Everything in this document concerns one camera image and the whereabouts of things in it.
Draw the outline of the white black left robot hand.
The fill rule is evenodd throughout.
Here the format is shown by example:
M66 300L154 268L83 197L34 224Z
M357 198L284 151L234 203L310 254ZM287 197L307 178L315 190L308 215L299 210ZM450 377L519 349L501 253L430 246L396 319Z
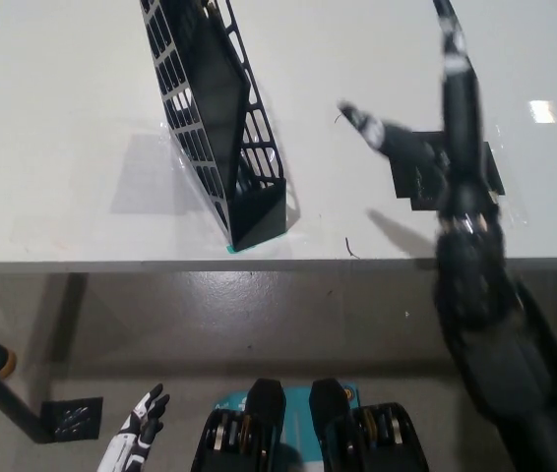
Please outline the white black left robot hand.
M162 383L146 393L109 442L96 471L143 471L155 437L163 428L161 417L169 399Z

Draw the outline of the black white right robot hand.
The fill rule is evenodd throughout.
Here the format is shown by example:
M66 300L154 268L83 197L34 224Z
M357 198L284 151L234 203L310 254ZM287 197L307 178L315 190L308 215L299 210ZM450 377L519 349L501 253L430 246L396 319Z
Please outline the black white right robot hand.
M373 150L390 161L434 171L446 186L438 209L445 227L472 232L496 226L499 207L487 183L478 78L450 1L433 3L442 32L442 141L435 150L419 133L377 118L349 101L338 110Z

